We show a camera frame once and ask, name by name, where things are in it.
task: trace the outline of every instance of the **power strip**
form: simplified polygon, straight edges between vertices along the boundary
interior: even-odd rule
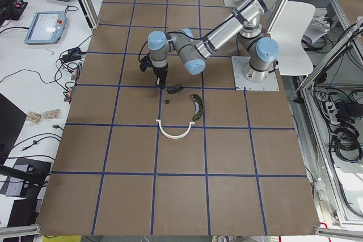
[[[334,102],[326,101],[324,103],[324,107],[325,107],[325,112],[327,114],[327,117],[330,120],[330,123],[333,125],[340,125],[340,122],[338,122],[338,119],[337,119],[338,111],[335,107]]]

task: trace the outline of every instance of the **white table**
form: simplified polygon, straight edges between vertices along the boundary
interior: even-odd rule
[[[0,35],[0,79],[12,74],[20,69],[30,69],[38,71],[46,82],[54,79],[57,71],[55,61],[64,50],[78,46],[85,38],[92,34],[83,16],[83,12],[78,0],[62,2],[57,0],[25,0],[28,2],[23,17],[19,21],[12,21],[7,26],[1,27],[0,31],[14,26],[29,27],[35,12],[37,11],[64,11],[67,5],[77,6],[77,12],[67,13],[66,27],[61,40],[55,45],[27,45],[24,43],[27,30],[10,30]],[[102,0],[92,0],[97,14],[99,13]],[[82,51],[86,51],[91,39],[82,44]],[[70,74],[63,73],[63,78],[59,80],[61,84],[70,80]],[[44,84],[35,73],[23,71],[13,75],[0,83],[0,93],[5,95],[10,101],[18,106],[23,112],[35,111],[38,113],[52,109],[61,110],[61,118],[43,121],[39,124],[32,124],[26,121],[19,135],[17,142],[40,133],[62,134],[60,129],[52,128],[53,124],[64,126],[68,116],[70,105],[63,101],[63,89],[56,83]],[[29,142],[20,145],[12,150],[9,156],[27,155],[49,155],[55,157],[58,149],[58,141],[55,139],[45,139],[38,145],[26,151],[20,151],[23,146],[28,146]],[[35,157],[31,159],[52,162],[51,159]],[[5,165],[12,167],[14,159],[8,159]],[[0,181],[6,177],[0,175]],[[42,188],[38,198],[43,198],[46,188]],[[5,197],[0,195],[0,228],[6,227],[14,200],[19,198]]]

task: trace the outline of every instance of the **device screen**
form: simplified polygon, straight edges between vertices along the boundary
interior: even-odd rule
[[[38,14],[30,40],[50,40],[56,31],[59,14]]]

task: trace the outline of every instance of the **white arc-shaped object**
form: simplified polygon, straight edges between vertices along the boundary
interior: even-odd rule
[[[156,119],[156,122],[159,124],[159,128],[160,128],[160,131],[162,132],[162,134],[164,134],[167,138],[170,138],[170,139],[180,139],[180,138],[183,138],[184,136],[186,136],[189,133],[189,131],[191,130],[192,125],[195,124],[195,122],[189,122],[188,129],[183,134],[181,134],[181,135],[170,135],[170,134],[167,134],[163,130],[160,119]]]

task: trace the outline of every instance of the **blue joint cap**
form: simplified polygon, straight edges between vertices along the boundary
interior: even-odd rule
[[[256,51],[264,62],[273,62],[276,60],[280,48],[274,39],[263,37],[258,40]]]
[[[193,59],[184,64],[184,67],[192,75],[197,75],[205,69],[205,61],[201,59]]]
[[[166,43],[165,33],[162,31],[153,31],[147,37],[147,45],[150,50],[158,50]]]
[[[192,31],[189,28],[182,28],[180,29],[182,32],[184,32],[186,35],[190,36],[191,38],[194,38]]]

